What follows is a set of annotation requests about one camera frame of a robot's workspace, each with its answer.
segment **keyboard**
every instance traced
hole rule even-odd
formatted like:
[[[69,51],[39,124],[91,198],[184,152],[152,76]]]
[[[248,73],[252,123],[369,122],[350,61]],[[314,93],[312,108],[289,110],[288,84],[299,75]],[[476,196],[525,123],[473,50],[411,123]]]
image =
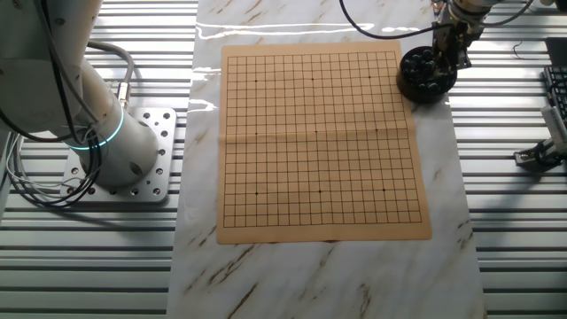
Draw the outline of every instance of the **keyboard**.
[[[563,122],[567,124],[567,66],[548,66],[544,68],[543,76],[548,88],[560,82],[548,94],[549,104],[557,107]]]

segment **black bowl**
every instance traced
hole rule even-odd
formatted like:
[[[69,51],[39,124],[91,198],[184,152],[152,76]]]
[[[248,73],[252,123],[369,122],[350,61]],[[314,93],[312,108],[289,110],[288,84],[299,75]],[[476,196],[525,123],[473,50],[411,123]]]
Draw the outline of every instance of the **black bowl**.
[[[404,55],[400,63],[400,71],[398,72],[396,82],[401,94],[407,99],[416,103],[435,103],[442,100],[446,93],[453,88],[454,83],[457,81],[457,72],[434,79],[426,79],[423,76],[423,72],[426,72],[424,71],[426,66],[418,63],[419,66],[416,70],[408,63],[408,61],[414,60],[414,56],[424,60],[431,60],[431,58],[427,57],[427,54],[425,55],[426,58],[423,57],[425,51],[432,52],[432,48],[428,46],[417,47]]]

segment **mounting plate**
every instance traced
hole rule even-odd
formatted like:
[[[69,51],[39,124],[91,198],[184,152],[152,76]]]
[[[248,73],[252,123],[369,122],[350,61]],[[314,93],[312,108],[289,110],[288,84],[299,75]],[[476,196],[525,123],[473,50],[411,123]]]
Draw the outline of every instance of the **mounting plate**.
[[[89,193],[81,198],[81,203],[159,203],[167,199],[177,113],[173,109],[163,107],[132,107],[129,112],[133,118],[143,121],[153,130],[158,138],[158,150],[165,150],[165,153],[163,155],[158,154],[153,168],[138,183],[115,190],[108,190],[94,184]],[[160,134],[164,130],[169,133],[165,137]],[[84,176],[85,173],[82,170],[79,156],[70,151],[63,181],[74,177],[83,178]],[[76,188],[79,183],[80,181],[75,179],[67,184]],[[69,187],[62,186],[61,195],[65,196],[69,191],[68,189]]]

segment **metal bracket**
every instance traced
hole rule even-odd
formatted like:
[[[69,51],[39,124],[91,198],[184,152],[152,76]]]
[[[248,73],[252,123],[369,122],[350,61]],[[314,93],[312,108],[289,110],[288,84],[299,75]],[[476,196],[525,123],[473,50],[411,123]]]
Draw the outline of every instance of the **metal bracket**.
[[[175,125],[177,113],[170,108],[133,107],[129,110],[132,117],[146,123],[158,138],[158,158],[151,171],[138,183],[125,188],[107,190],[93,185],[82,199],[82,203],[159,203],[167,199],[171,160],[173,158]],[[70,178],[85,176],[79,156],[69,152],[63,181]],[[80,181],[75,179],[67,183],[78,187]],[[61,195],[66,195],[69,188],[61,187]]]
[[[539,154],[540,160],[536,159],[536,153]],[[561,165],[561,161],[557,160],[558,155],[553,140],[549,138],[530,149],[514,152],[514,160],[516,166],[525,170],[545,172]]]

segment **white robotic arm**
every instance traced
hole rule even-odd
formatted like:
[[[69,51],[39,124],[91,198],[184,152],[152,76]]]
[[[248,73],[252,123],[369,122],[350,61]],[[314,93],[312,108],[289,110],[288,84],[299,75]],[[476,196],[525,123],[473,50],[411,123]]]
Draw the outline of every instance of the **white robotic arm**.
[[[101,4],[102,0],[0,1],[0,111],[6,120],[0,121],[0,128],[49,130],[60,139],[80,130],[96,132],[98,147],[106,154],[97,184],[111,190],[147,175],[159,153],[154,131],[130,116],[84,59]],[[125,98],[128,90],[123,89]],[[70,138],[65,143],[87,167],[88,143]]]

